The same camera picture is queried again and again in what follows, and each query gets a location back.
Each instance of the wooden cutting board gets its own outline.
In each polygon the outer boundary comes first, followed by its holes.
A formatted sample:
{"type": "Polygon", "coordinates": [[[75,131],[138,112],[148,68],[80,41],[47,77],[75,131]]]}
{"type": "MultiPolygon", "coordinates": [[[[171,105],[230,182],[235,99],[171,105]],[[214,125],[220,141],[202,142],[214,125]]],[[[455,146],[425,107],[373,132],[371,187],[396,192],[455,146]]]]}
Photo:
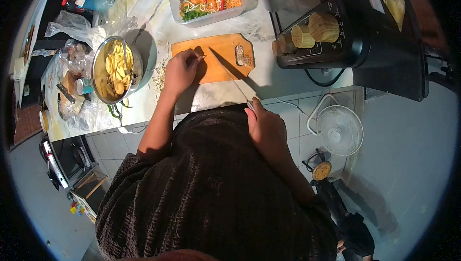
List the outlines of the wooden cutting board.
{"type": "Polygon", "coordinates": [[[241,34],[211,36],[172,44],[171,56],[173,57],[179,52],[187,49],[193,49],[200,55],[205,56],[197,67],[197,73],[193,84],[230,80],[221,64],[213,56],[209,47],[216,52],[219,61],[229,70],[234,80],[245,79],[250,71],[255,68],[253,45],[241,34]],[[237,64],[235,47],[239,44],[243,47],[243,53],[251,58],[250,66],[237,64]]]}

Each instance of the white countertop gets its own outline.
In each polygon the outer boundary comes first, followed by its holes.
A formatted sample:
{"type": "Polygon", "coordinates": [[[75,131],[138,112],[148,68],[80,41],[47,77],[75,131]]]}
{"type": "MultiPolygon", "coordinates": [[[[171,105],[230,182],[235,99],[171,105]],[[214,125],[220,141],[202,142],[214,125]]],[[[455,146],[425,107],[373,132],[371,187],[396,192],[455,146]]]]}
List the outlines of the white countertop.
{"type": "MultiPolygon", "coordinates": [[[[269,13],[261,2],[250,2],[250,10],[242,15],[191,29],[177,24],[172,17],[169,0],[126,0],[127,15],[138,18],[138,28],[144,29],[136,40],[136,47],[141,56],[148,58],[146,78],[148,82],[129,99],[133,108],[123,108],[123,125],[130,125],[150,120],[155,106],[156,91],[152,82],[152,71],[157,61],[168,56],[170,45],[176,42],[222,34],[241,33],[253,44],[255,68],[245,80],[237,80],[246,97],[257,96],[269,99],[325,89],[313,84],[304,70],[284,70],[277,66],[272,53],[272,41],[275,39],[269,13]]],[[[125,35],[129,41],[139,35],[139,30],[125,35]]],[[[327,82],[337,75],[334,69],[330,75],[324,76],[320,70],[313,70],[311,75],[321,82],[327,82]]],[[[353,84],[352,70],[347,69],[333,88],[353,84]]],[[[176,105],[176,114],[183,114],[209,108],[217,108],[232,103],[245,103],[243,96],[233,87],[231,81],[201,84],[186,91],[176,105]]],[[[117,120],[112,127],[118,127],[117,120]]],[[[58,133],[60,128],[52,127],[49,131],[52,141],[81,135],[89,132],[58,133]]]]}

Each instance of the person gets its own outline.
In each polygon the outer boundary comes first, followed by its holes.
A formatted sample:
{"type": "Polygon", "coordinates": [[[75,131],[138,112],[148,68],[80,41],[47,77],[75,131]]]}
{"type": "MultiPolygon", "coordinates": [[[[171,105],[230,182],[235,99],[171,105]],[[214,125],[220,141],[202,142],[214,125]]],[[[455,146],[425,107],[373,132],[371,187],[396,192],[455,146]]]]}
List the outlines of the person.
{"type": "Polygon", "coordinates": [[[172,130],[175,104],[201,60],[187,50],[168,62],[137,153],[125,157],[101,202],[102,256],[334,260],[330,212],[293,161],[279,115],[254,97],[254,112],[195,112],[172,130]]]}

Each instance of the knife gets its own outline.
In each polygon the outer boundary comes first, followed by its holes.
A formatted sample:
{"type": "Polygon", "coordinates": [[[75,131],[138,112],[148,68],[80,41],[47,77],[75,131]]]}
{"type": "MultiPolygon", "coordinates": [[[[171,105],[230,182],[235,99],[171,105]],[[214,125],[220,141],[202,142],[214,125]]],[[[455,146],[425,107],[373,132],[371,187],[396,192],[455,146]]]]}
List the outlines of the knife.
{"type": "Polygon", "coordinates": [[[64,85],[59,83],[59,84],[56,84],[56,87],[58,87],[61,93],[64,94],[64,96],[66,96],[67,100],[69,100],[71,104],[75,104],[75,98],[72,97],[71,94],[69,94],[69,92],[67,91],[67,88],[64,87],[64,85]]]}
{"type": "Polygon", "coordinates": [[[247,100],[247,106],[248,108],[251,109],[251,111],[255,111],[255,109],[253,108],[253,101],[250,101],[248,100],[248,98],[245,96],[245,94],[243,93],[242,89],[240,89],[240,87],[237,85],[237,82],[235,82],[235,80],[232,78],[232,75],[231,73],[229,72],[229,70],[219,61],[218,57],[215,55],[213,49],[211,49],[210,47],[208,47],[208,49],[210,49],[211,51],[211,54],[213,54],[213,56],[216,58],[216,61],[218,61],[218,63],[221,65],[222,69],[224,70],[224,72],[226,72],[226,74],[229,76],[229,78],[232,80],[232,82],[234,83],[234,85],[237,87],[237,89],[240,91],[240,93],[245,97],[245,100],[247,100]]]}

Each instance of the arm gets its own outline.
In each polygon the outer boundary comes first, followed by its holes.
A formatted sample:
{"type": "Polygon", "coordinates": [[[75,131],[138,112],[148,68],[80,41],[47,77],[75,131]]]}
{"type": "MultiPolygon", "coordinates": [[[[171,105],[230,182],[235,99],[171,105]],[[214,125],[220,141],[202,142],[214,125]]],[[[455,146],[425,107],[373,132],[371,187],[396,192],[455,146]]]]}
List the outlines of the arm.
{"type": "Polygon", "coordinates": [[[291,158],[285,122],[278,114],[266,111],[256,97],[253,97],[253,107],[255,112],[245,109],[253,143],[271,169],[290,188],[295,200],[300,204],[308,204],[315,194],[291,158]]]}
{"type": "Polygon", "coordinates": [[[166,65],[163,91],[139,143],[136,152],[139,157],[158,162],[168,153],[176,101],[192,84],[201,60],[199,54],[189,49],[178,53],[166,65]]]}

